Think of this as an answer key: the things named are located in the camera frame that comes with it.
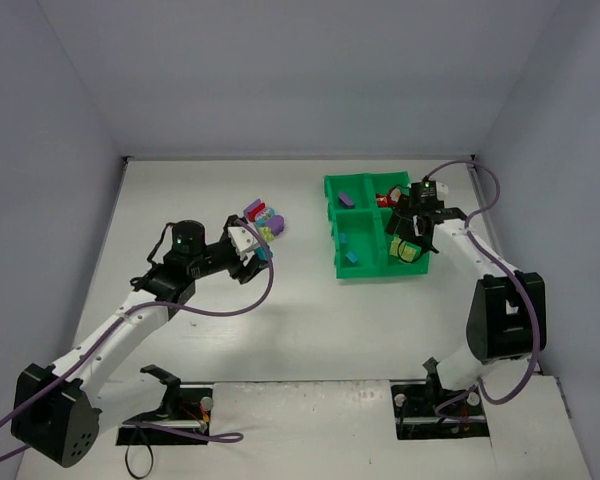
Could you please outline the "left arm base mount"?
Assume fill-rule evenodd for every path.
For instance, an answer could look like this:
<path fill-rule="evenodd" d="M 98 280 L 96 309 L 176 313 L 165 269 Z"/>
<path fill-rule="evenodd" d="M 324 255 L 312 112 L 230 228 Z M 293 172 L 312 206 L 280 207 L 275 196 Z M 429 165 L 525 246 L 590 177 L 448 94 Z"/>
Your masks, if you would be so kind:
<path fill-rule="evenodd" d="M 213 386 L 211 384 L 183 384 L 181 399 L 169 415 L 157 411 L 145 412 L 133 421 L 155 423 L 180 432 L 207 436 L 210 433 L 211 409 L 213 408 Z M 133 425 L 118 428 L 116 446 L 201 446 L 205 439 L 188 438 L 162 430 L 142 427 L 140 431 Z"/>

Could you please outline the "teal printed purple lego stack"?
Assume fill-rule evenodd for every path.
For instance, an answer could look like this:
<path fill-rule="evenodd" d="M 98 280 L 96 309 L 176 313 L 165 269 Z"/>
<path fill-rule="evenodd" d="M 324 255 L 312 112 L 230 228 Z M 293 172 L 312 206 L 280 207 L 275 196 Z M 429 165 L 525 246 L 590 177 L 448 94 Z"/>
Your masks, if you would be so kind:
<path fill-rule="evenodd" d="M 284 217 L 270 207 L 261 210 L 255 216 L 255 222 L 258 227 L 269 229 L 274 237 L 282 234 L 285 229 Z"/>

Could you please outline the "lime green lego brick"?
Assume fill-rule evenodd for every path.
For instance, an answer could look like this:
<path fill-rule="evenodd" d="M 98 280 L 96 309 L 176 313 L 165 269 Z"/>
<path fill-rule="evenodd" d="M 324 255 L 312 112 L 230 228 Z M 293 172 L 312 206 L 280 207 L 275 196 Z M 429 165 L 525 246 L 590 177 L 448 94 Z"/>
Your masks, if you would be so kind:
<path fill-rule="evenodd" d="M 420 258 L 420 250 L 407 244 L 406 242 L 403 243 L 404 249 L 402 251 L 402 254 L 398 257 L 399 260 L 409 264 L 417 262 Z"/>

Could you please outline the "small teal lego cube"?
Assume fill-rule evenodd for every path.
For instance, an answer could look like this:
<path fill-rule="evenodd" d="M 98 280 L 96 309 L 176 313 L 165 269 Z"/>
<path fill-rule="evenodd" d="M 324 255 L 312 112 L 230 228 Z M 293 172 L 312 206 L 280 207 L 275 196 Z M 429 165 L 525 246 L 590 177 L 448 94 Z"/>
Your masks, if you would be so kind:
<path fill-rule="evenodd" d="M 358 257 L 352 252 L 347 253 L 345 258 L 347 259 L 348 262 L 350 262 L 352 264 L 355 264 L 358 262 Z"/>

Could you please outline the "purple sloped lego brick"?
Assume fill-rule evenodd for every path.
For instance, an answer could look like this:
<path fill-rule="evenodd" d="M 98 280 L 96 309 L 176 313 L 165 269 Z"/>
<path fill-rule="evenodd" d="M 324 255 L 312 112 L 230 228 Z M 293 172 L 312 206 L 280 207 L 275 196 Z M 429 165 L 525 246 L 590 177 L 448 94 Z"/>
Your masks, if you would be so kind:
<path fill-rule="evenodd" d="M 346 192 L 338 193 L 338 201 L 343 208 L 351 209 L 355 207 L 355 201 Z"/>

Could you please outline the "red white printed lego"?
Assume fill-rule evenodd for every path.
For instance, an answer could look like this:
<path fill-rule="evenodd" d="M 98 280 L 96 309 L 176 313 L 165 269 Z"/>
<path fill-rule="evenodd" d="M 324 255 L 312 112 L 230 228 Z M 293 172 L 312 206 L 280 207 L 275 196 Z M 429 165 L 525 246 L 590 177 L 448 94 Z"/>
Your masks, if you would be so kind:
<path fill-rule="evenodd" d="M 395 206 L 402 196 L 402 188 L 399 185 L 391 187 L 385 195 L 386 203 L 389 207 Z"/>

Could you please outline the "lime green small lego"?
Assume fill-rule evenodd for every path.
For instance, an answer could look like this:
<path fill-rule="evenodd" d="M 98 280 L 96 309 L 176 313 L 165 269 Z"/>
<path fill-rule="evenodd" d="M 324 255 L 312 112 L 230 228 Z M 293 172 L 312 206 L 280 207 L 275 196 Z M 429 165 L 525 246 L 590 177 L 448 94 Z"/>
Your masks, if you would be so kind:
<path fill-rule="evenodd" d="M 394 257 L 399 257 L 404 249 L 404 243 L 400 238 L 393 238 L 389 246 L 389 254 Z"/>

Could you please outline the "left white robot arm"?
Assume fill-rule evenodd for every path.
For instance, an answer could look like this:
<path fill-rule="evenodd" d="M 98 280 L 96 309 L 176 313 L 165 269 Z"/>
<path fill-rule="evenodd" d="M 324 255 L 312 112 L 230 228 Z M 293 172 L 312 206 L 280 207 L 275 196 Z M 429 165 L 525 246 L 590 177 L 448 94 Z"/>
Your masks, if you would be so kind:
<path fill-rule="evenodd" d="M 130 380 L 113 383 L 117 368 L 154 332 L 181 312 L 197 281 L 221 272 L 246 284 L 272 270 L 267 241 L 246 218 L 227 218 L 220 239 L 209 244 L 205 227 L 194 220 L 166 224 L 171 240 L 162 259 L 131 280 L 118 310 L 80 344 L 52 364 L 28 366 L 16 385 L 10 418 L 12 435 L 56 464 L 70 468 L 90 451 L 98 436 L 151 413 L 173 416 L 182 401 L 181 381 L 156 365 Z"/>

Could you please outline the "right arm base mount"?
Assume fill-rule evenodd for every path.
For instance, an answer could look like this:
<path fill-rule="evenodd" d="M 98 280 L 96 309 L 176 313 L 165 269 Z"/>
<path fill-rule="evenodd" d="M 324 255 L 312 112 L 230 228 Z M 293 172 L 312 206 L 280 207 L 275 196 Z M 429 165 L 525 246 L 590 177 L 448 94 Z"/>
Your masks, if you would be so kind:
<path fill-rule="evenodd" d="M 390 383 L 399 441 L 463 440 L 490 436 L 482 398 L 469 391 L 442 389 L 432 379 Z"/>

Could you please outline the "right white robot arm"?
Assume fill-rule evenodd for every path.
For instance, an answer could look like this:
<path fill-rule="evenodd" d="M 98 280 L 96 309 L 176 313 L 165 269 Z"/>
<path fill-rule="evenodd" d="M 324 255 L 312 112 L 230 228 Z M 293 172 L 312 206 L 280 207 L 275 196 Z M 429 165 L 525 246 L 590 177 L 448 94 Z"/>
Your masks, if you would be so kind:
<path fill-rule="evenodd" d="M 546 288 L 543 278 L 499 257 L 457 207 L 439 197 L 437 182 L 410 185 L 392 209 L 387 234 L 400 239 L 397 253 L 443 254 L 474 285 L 464 343 L 439 361 L 434 374 L 445 390 L 467 390 L 505 361 L 528 358 L 527 379 L 546 347 Z"/>

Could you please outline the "purple lego with red brick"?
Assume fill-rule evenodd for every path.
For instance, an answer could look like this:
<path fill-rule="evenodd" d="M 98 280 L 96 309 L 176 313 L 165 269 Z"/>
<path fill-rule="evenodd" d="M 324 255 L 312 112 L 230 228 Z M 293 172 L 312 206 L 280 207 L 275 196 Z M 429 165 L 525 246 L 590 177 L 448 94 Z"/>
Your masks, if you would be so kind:
<path fill-rule="evenodd" d="M 257 198 L 244 208 L 243 216 L 248 221 L 253 222 L 255 220 L 255 217 L 266 208 L 267 205 L 264 202 L 262 202 L 260 198 Z"/>

